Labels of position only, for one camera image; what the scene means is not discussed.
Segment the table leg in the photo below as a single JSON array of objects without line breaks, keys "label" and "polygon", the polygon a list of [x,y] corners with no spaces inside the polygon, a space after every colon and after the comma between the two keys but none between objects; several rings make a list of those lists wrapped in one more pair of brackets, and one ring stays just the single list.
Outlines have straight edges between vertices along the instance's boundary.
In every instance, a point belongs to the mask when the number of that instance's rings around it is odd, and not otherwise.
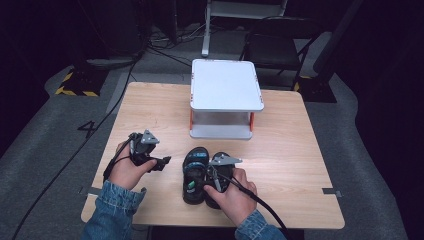
[{"label": "table leg", "polygon": [[208,0],[208,5],[206,6],[206,27],[205,27],[205,36],[203,37],[202,57],[207,57],[209,55],[209,42],[211,38],[210,21],[211,21],[211,0]]}]

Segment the sandal strap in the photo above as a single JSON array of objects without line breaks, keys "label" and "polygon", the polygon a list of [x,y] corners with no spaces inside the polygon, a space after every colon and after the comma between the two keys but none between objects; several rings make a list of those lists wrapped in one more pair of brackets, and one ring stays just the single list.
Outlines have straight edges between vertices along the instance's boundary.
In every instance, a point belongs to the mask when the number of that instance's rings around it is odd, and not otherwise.
[{"label": "sandal strap", "polygon": [[206,169],[206,166],[205,166],[205,164],[203,164],[201,162],[191,162],[183,168],[183,173],[186,173],[189,169],[192,169],[192,168]]}]

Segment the dark background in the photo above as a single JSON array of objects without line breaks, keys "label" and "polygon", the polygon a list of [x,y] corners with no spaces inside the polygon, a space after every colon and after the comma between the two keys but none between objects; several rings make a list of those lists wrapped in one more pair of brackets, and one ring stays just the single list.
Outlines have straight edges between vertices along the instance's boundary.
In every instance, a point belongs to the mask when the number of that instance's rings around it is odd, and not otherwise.
[{"label": "dark background", "polygon": [[[134,2],[149,1],[121,2],[123,9],[131,9]],[[177,2],[179,27],[204,22],[206,1]],[[327,31],[335,31],[352,2],[289,0],[286,15],[312,17]],[[410,239],[419,239],[418,224],[424,222],[420,203],[424,195],[424,9],[416,2],[364,1],[328,61],[358,98],[358,131],[397,200]],[[125,11],[106,9],[96,0],[66,0],[55,5],[49,1],[3,1],[0,155],[47,101],[45,82],[64,67],[76,64],[70,47],[86,59],[107,59],[115,57],[111,47],[131,52],[148,38],[140,27],[149,27],[146,16],[151,12],[140,11],[125,18],[120,16]],[[119,23],[108,29],[116,37],[108,39],[112,46],[106,47],[94,30],[106,34],[102,14],[115,16]],[[118,29],[124,33],[113,34]]]}]

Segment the black sandal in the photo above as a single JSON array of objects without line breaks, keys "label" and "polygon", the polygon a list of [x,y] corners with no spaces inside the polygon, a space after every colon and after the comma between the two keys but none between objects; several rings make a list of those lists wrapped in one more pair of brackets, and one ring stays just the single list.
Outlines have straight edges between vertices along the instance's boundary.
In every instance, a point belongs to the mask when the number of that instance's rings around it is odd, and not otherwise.
[{"label": "black sandal", "polygon": [[188,204],[200,204],[205,199],[203,181],[206,166],[209,163],[209,153],[204,147],[192,149],[183,162],[183,199]]}]

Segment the denim jacket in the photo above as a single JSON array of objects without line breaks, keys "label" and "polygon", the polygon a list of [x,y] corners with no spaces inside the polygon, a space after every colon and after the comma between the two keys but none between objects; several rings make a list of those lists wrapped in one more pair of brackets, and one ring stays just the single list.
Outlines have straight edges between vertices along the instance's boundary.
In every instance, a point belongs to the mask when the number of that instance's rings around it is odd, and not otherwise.
[{"label": "denim jacket", "polygon": [[[140,193],[136,193],[105,181],[96,199],[96,210],[85,225],[81,239],[131,239],[132,218],[146,191],[143,188]],[[258,210],[237,228],[235,237],[238,240],[285,239],[278,228],[269,225]]]}]

